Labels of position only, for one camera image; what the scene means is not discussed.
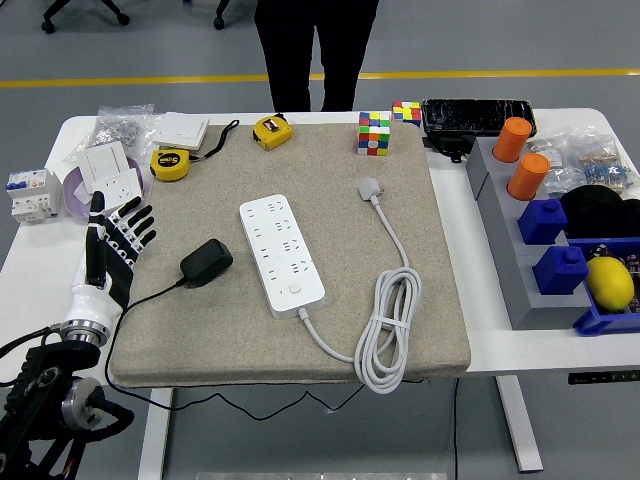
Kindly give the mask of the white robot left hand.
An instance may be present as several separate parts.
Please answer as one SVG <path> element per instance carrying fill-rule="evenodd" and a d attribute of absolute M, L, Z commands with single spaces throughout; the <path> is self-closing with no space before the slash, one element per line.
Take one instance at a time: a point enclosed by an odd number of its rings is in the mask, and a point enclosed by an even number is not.
<path fill-rule="evenodd" d="M 134 266 L 156 236 L 152 207 L 141 202 L 136 196 L 108 214 L 104 194 L 93 193 L 68 321 L 94 322 L 107 329 L 127 308 Z"/>

